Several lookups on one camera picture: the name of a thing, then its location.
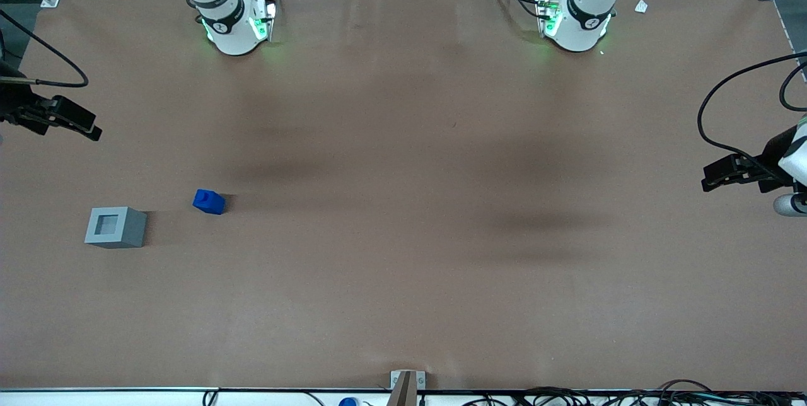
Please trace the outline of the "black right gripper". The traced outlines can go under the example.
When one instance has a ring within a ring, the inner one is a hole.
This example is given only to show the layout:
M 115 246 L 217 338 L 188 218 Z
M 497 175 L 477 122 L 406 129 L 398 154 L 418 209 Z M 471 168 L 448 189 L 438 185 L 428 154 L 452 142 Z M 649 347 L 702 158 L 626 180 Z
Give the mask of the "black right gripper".
M 45 135 L 49 127 L 74 131 L 90 141 L 99 141 L 103 130 L 95 124 L 96 115 L 66 96 L 53 96 L 53 116 L 48 114 L 48 99 L 34 93 L 29 79 L 8 63 L 1 64 L 1 120 Z

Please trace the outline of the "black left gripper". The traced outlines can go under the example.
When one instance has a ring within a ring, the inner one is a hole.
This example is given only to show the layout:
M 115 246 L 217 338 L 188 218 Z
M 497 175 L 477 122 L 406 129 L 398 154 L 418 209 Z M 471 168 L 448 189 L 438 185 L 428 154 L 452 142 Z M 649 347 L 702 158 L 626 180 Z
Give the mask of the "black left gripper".
M 763 194 L 777 188 L 792 188 L 794 179 L 779 166 L 779 161 L 792 144 L 797 129 L 793 125 L 772 137 L 760 154 L 750 156 L 746 161 L 741 155 L 729 154 L 706 165 L 701 180 L 702 190 L 711 192 L 726 185 L 746 183 L 757 184 L 759 192 Z

